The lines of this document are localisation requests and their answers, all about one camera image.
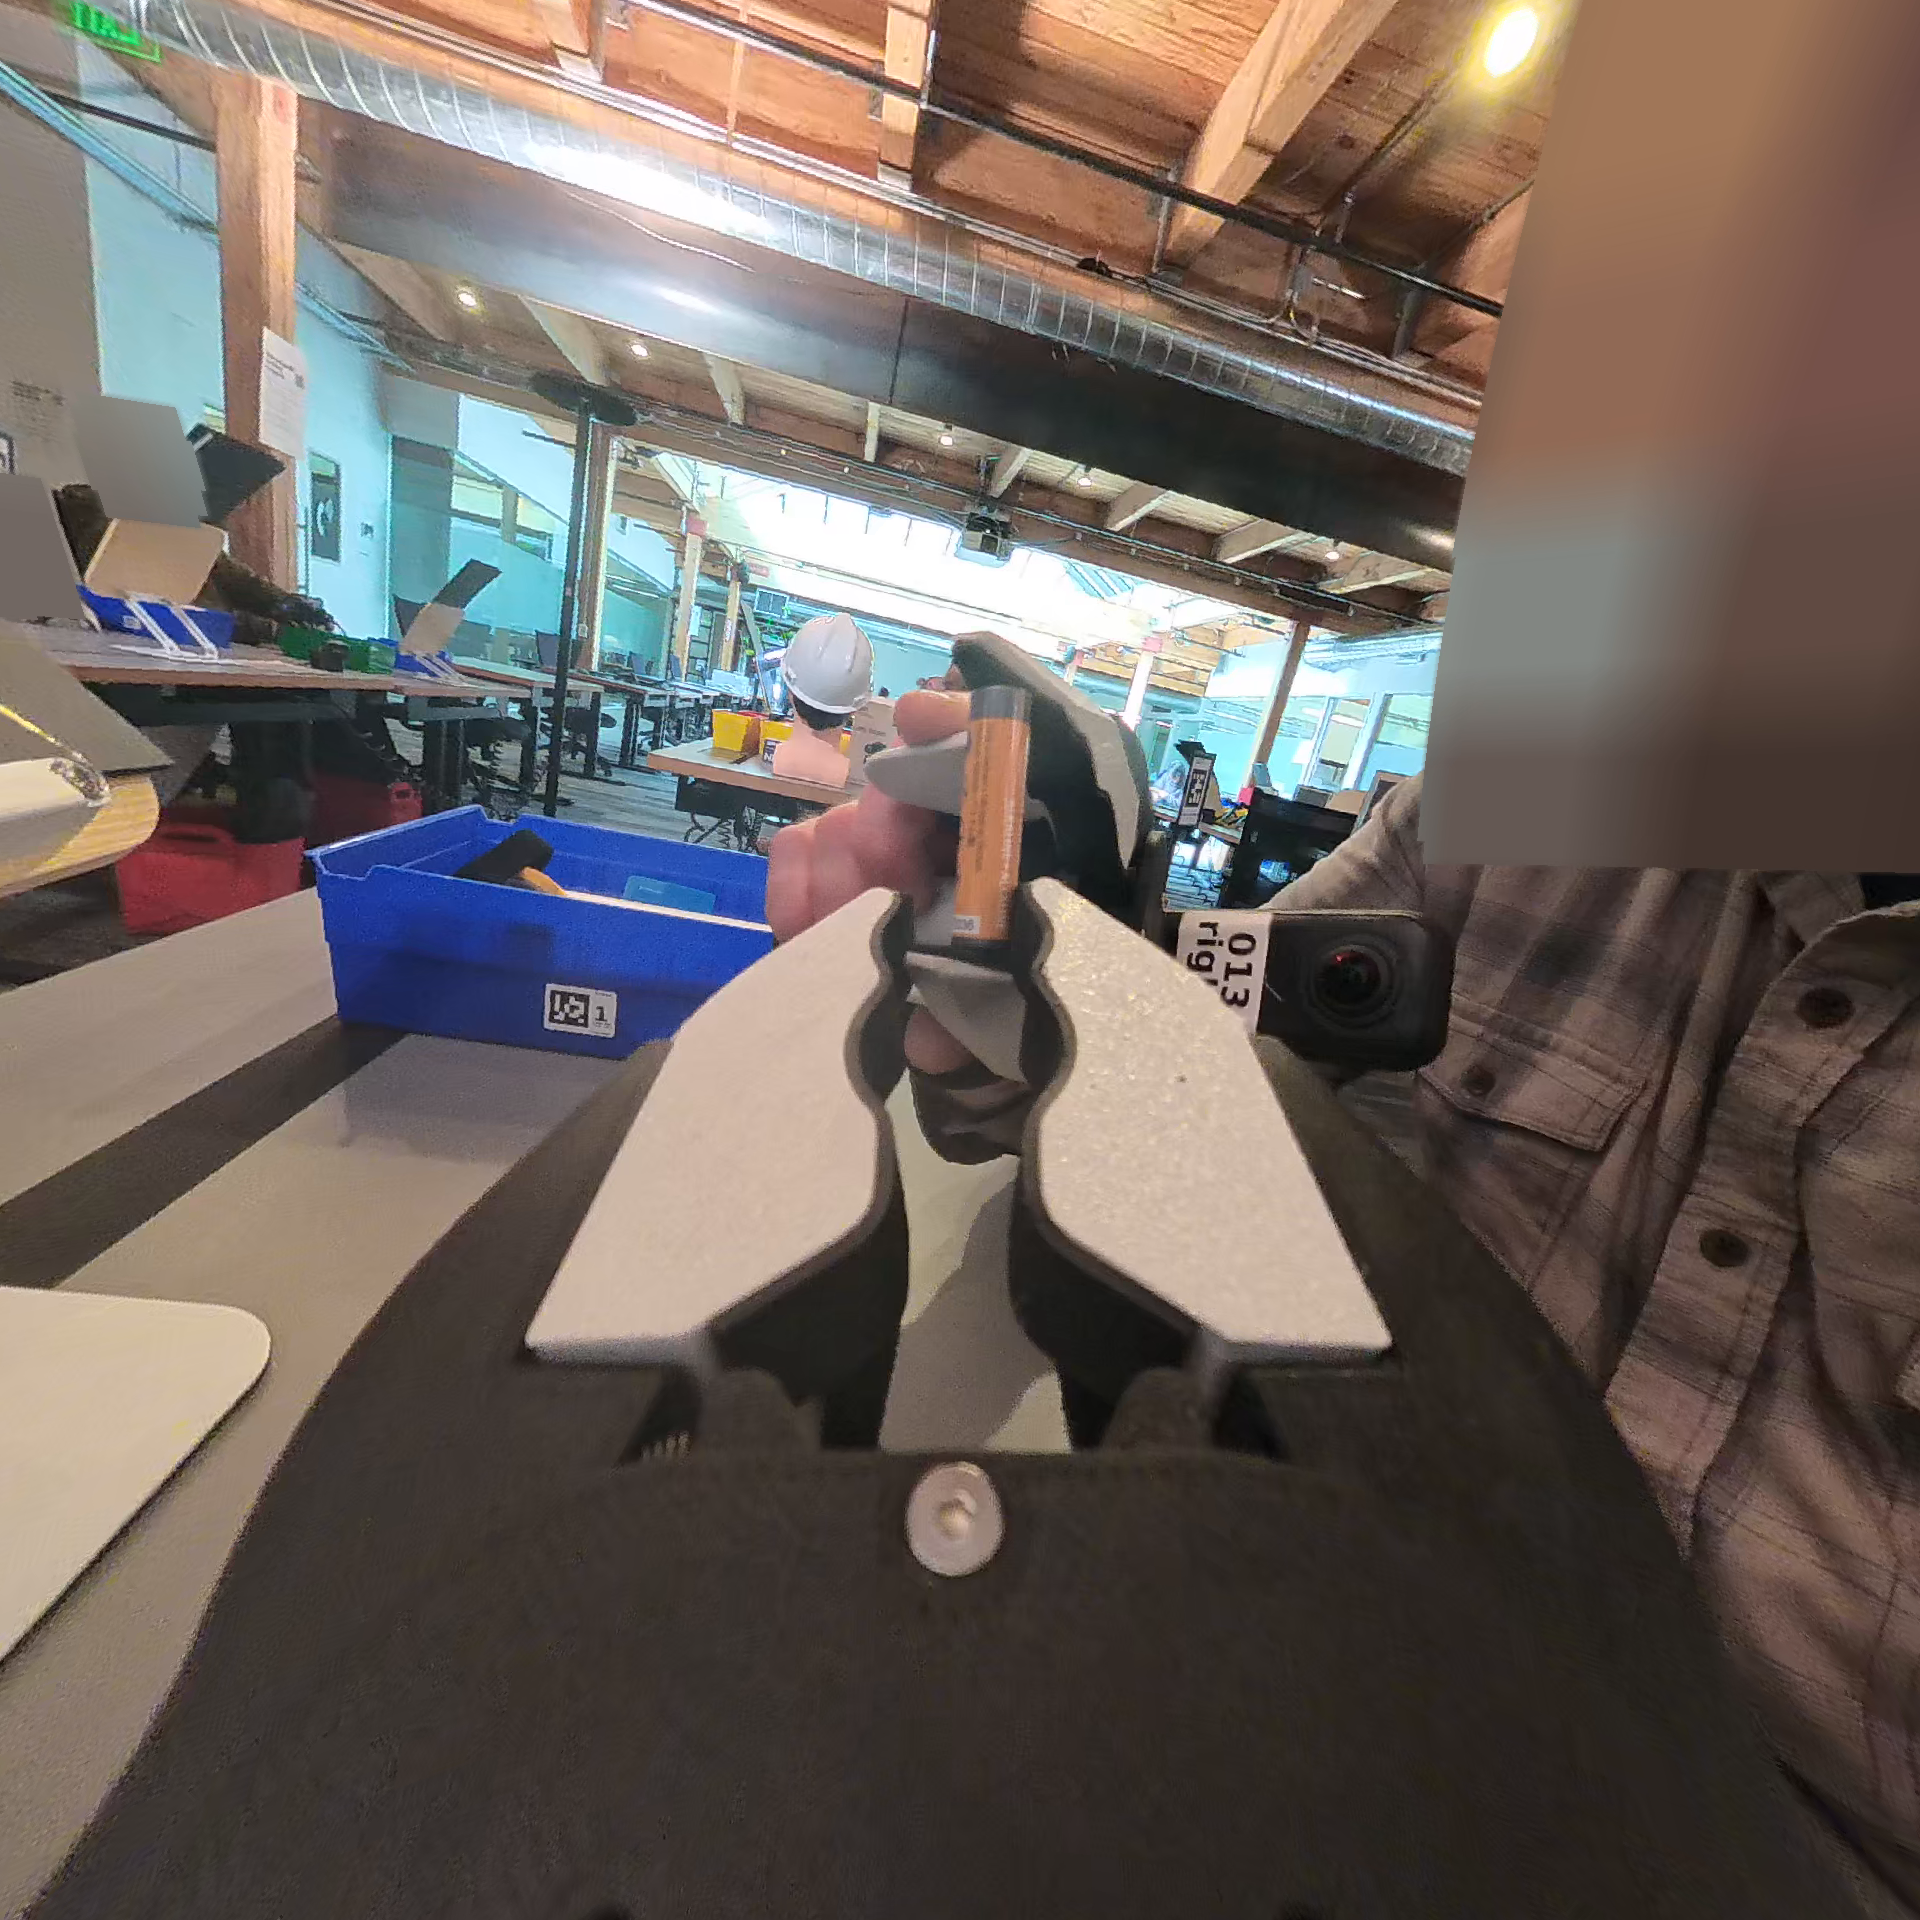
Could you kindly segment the red bag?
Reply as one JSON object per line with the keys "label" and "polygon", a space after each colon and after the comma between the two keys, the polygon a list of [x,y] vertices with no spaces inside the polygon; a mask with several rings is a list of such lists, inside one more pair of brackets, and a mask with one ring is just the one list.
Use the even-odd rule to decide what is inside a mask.
{"label": "red bag", "polygon": [[283,809],[242,822],[236,802],[182,799],[113,866],[121,919],[141,936],[179,934],[286,901],[302,889],[306,854],[423,815],[412,779],[315,778],[306,822]]}

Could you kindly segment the black wood-rimmed board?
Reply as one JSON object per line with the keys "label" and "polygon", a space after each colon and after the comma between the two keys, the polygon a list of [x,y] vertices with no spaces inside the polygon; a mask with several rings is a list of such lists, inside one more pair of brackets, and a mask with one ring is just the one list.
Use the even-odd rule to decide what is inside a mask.
{"label": "black wood-rimmed board", "polygon": [[[45,648],[38,629],[5,629],[25,631]],[[3,706],[3,898],[108,869],[155,834],[156,782],[173,764],[146,734],[142,744],[141,771],[106,778]]]}

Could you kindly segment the blue plastic bin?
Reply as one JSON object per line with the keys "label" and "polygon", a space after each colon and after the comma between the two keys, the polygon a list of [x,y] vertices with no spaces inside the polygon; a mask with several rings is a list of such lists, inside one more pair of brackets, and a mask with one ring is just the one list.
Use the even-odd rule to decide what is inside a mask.
{"label": "blue plastic bin", "polygon": [[626,1059],[775,945],[769,862],[478,806],[311,851],[339,1021]]}

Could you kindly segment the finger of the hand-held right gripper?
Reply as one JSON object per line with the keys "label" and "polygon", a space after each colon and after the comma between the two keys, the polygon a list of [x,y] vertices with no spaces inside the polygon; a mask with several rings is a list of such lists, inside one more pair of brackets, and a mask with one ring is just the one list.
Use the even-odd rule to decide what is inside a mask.
{"label": "finger of the hand-held right gripper", "polygon": [[959,818],[969,751],[969,741],[891,746],[865,761],[865,785],[891,802],[938,818]]}
{"label": "finger of the hand-held right gripper", "polygon": [[1052,878],[1111,918],[1143,918],[1155,806],[1135,731],[998,634],[959,638],[955,675],[971,696],[991,686],[1028,695],[1019,878]]}

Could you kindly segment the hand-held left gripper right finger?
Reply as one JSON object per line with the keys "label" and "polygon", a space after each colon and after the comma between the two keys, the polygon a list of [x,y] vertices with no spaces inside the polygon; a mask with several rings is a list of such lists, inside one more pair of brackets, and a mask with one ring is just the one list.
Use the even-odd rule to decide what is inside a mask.
{"label": "hand-held left gripper right finger", "polygon": [[1061,879],[1022,908],[1028,982],[1063,1062],[1019,1154],[1026,1206],[1071,1276],[1121,1306],[1121,1348],[1065,1372],[1372,1362],[1379,1306],[1242,1022],[1218,992]]}

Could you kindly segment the white hard hat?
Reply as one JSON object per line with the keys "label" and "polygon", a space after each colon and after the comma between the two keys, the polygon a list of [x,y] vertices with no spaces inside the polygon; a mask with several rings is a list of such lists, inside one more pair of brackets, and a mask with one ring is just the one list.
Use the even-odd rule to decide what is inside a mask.
{"label": "white hard hat", "polygon": [[871,696],[871,638],[849,612],[805,619],[786,642],[781,681],[796,712],[846,724]]}

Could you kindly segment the person's right hand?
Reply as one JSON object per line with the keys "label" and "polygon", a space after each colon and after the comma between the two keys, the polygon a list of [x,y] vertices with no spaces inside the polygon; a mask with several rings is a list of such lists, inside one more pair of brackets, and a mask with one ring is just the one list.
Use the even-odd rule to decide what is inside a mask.
{"label": "person's right hand", "polygon": [[922,912],[952,878],[955,842],[955,821],[865,789],[772,836],[766,922],[786,944],[875,889]]}

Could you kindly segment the person's plaid shirt torso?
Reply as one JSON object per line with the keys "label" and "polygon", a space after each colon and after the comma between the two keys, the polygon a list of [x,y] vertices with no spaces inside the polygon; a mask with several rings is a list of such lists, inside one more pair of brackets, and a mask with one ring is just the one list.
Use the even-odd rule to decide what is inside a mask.
{"label": "person's plaid shirt torso", "polygon": [[1415,1166],[1596,1382],[1768,1745],[1918,1914],[1918,878],[1448,869],[1419,778],[1278,905],[1428,918]]}

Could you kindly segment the brown battery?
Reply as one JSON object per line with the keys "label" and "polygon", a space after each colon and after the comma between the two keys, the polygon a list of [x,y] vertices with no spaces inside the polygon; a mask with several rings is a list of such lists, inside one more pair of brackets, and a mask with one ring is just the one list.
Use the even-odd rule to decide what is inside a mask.
{"label": "brown battery", "polygon": [[963,958],[998,955],[1012,936],[1028,746],[1032,695],[982,686],[971,696],[956,815],[952,949]]}

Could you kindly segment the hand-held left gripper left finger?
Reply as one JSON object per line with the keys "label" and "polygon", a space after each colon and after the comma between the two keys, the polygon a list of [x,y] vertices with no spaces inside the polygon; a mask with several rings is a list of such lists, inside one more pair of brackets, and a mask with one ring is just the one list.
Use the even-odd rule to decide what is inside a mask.
{"label": "hand-held left gripper left finger", "polygon": [[535,1356],[718,1356],[882,1221],[902,901],[858,895],[669,1042],[535,1311]]}

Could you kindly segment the silver ventilation duct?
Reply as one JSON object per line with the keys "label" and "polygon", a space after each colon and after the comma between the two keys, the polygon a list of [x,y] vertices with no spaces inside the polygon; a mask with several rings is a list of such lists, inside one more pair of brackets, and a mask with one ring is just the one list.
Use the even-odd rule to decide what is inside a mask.
{"label": "silver ventilation duct", "polygon": [[998,228],[922,211],[869,182],[822,179],[696,138],[653,115],[612,125],[562,112],[562,89],[402,34],[398,51],[239,2],[135,2],[146,38],[311,104],[518,166],[638,214],[752,242],[876,291],[999,324],[1116,365],[1256,406],[1383,454],[1463,476],[1473,424],[1418,396],[1351,349],[1232,328],[1071,265]]}

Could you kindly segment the white rounded pad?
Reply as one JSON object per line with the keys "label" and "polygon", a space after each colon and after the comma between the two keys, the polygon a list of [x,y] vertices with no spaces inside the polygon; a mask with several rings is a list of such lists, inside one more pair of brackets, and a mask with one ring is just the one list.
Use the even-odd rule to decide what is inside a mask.
{"label": "white rounded pad", "polygon": [[262,1319],[3,1286],[3,1656],[252,1394]]}

